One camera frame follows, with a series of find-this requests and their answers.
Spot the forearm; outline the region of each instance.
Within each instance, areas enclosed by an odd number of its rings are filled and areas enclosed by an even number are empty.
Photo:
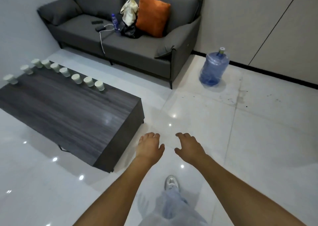
[[[194,166],[207,180],[235,226],[304,226],[280,205],[225,170],[210,156],[197,160]]]
[[[74,226],[122,226],[151,165],[135,158],[126,171],[85,211]]]

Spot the sneaker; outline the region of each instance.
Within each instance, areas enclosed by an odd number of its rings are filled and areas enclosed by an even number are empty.
[[[164,189],[169,190],[173,187],[176,187],[178,189],[178,191],[180,192],[179,183],[178,183],[177,179],[175,178],[175,176],[169,175],[166,178],[166,181],[164,183]]]

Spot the white cup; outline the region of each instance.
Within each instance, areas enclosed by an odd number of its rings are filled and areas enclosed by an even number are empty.
[[[95,82],[95,86],[96,86],[96,87],[98,88],[98,90],[100,90],[100,91],[103,91],[103,90],[105,89],[104,83],[101,82],[101,81],[99,81],[99,80],[97,80],[97,81]]]
[[[63,67],[60,69],[60,72],[65,76],[65,77],[69,77],[71,74],[69,73],[68,69]]]
[[[23,70],[27,75],[33,74],[33,71],[27,64],[22,65],[20,69]]]
[[[94,85],[93,79],[91,77],[85,77],[84,82],[87,84],[88,87],[92,87]]]
[[[47,69],[51,68],[51,62],[48,59],[42,60],[41,62]]]
[[[43,67],[43,64],[41,63],[41,61],[39,59],[33,59],[31,61],[31,63],[33,63],[38,68],[42,68]]]
[[[51,64],[51,68],[54,69],[55,72],[59,73],[59,64],[58,63]]]
[[[3,77],[3,79],[10,84],[18,83],[18,80],[11,74],[6,75],[5,77]]]
[[[72,79],[74,80],[74,82],[77,83],[77,84],[82,83],[82,79],[80,78],[80,75],[79,75],[79,74],[72,75],[71,78],[72,78]]]

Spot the gray sofa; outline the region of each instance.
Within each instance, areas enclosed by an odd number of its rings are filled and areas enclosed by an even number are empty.
[[[172,82],[193,50],[199,31],[203,0],[161,0],[171,4],[164,37],[142,35],[131,39],[114,31],[95,31],[103,20],[111,24],[126,0],[57,0],[38,9],[38,13],[60,46],[67,45],[108,59],[111,64],[127,65]]]

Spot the charging cable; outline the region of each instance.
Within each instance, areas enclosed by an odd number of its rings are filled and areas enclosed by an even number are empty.
[[[104,27],[107,27],[107,26],[109,26],[109,25],[114,27],[113,24],[106,24]],[[101,38],[101,32],[109,32],[109,31],[113,31],[113,30],[115,30],[115,27],[114,27],[113,29],[106,29],[106,30],[100,31],[100,38]],[[103,53],[104,53],[104,55],[105,55],[105,51],[104,51],[102,42],[101,42],[101,49],[103,50]]]

